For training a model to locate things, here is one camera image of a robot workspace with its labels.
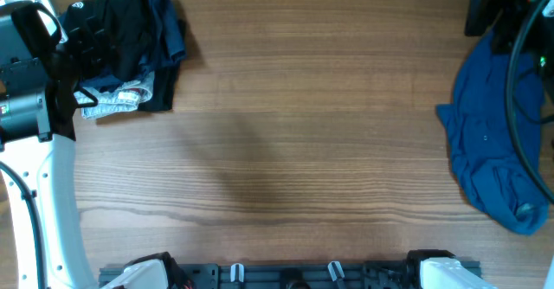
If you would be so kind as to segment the black polo shirt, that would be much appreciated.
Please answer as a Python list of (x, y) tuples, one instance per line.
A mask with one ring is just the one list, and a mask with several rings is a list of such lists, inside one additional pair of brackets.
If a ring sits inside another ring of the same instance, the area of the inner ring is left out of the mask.
[(82, 23), (93, 32), (102, 29), (109, 43), (106, 65), (85, 80), (112, 76), (117, 81), (130, 81), (139, 75), (142, 54), (154, 41), (147, 0), (83, 0), (68, 6), (61, 16), (64, 29)]

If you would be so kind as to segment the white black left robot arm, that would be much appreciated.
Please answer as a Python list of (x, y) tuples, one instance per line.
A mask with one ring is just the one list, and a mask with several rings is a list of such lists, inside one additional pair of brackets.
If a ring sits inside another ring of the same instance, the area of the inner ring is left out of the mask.
[(74, 97), (80, 71), (48, 32), (45, 8), (1, 12), (1, 174), (21, 288), (97, 288), (74, 193)]

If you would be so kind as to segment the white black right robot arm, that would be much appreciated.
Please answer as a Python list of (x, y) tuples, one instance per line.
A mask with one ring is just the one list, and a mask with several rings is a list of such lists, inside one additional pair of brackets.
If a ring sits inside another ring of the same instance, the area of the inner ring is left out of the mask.
[(467, 200), (508, 230), (546, 222), (553, 191), (538, 169), (541, 113), (553, 97), (553, 0), (469, 0), (464, 33), (477, 38), (436, 113), (450, 169)]

